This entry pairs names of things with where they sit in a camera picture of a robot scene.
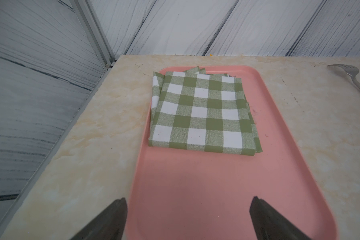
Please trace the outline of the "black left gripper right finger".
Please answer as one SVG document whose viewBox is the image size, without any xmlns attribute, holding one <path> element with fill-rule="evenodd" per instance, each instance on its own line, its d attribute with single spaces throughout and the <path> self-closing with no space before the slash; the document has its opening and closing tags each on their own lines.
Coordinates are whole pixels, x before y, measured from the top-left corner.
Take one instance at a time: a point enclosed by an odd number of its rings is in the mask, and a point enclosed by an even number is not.
<svg viewBox="0 0 360 240">
<path fill-rule="evenodd" d="M 250 215 L 258 240 L 311 240 L 263 199 L 253 198 Z"/>
</svg>

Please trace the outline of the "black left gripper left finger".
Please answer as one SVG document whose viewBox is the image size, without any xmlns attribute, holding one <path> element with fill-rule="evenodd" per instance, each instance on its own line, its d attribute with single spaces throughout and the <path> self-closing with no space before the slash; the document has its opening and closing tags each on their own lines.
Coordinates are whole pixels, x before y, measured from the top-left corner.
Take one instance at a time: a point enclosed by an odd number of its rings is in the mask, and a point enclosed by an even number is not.
<svg viewBox="0 0 360 240">
<path fill-rule="evenodd" d="M 71 240 L 121 240 L 127 214 L 126 199 L 115 200 L 74 235 Z"/>
</svg>

